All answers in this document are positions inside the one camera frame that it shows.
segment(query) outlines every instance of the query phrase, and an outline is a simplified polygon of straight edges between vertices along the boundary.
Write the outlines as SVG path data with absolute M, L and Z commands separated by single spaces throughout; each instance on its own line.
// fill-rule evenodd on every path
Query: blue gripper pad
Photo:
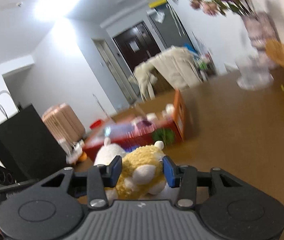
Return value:
M 178 174 L 178 168 L 170 157 L 163 157 L 163 173 L 165 179 L 171 188 L 180 186 L 180 175 Z
M 111 168 L 110 187 L 115 187 L 122 172 L 122 158 L 120 156 L 116 156 L 110 163 L 109 167 Z

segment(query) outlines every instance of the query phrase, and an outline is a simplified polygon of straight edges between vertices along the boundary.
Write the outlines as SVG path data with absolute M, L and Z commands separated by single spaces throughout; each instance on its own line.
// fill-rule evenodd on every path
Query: orange object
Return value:
M 80 156 L 80 158 L 78 158 L 78 162 L 83 162 L 87 160 L 87 154 L 85 152 L 82 152 L 82 155 Z

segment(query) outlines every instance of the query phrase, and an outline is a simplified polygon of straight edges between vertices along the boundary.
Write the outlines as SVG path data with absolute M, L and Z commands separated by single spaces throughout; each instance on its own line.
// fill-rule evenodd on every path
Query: yellow plush toy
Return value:
M 106 188 L 111 203 L 114 199 L 139 199 L 160 193 L 166 184 L 163 174 L 164 144 L 139 147 L 122 159 L 122 173 L 115 188 Z

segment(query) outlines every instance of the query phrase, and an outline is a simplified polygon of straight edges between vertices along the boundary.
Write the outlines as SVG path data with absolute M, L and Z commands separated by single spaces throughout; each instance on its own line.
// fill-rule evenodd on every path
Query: black shopping bag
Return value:
M 33 105 L 0 124 L 0 161 L 19 181 L 43 179 L 67 166 L 64 150 Z

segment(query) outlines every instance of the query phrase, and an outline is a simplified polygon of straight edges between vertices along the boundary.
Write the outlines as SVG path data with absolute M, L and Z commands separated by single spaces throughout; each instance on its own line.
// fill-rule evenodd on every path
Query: screw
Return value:
M 187 198 L 183 198 L 178 201 L 178 206 L 180 207 L 191 207 L 192 205 L 193 201 Z
M 90 201 L 91 207 L 104 207 L 106 205 L 106 201 L 104 199 L 93 199 Z

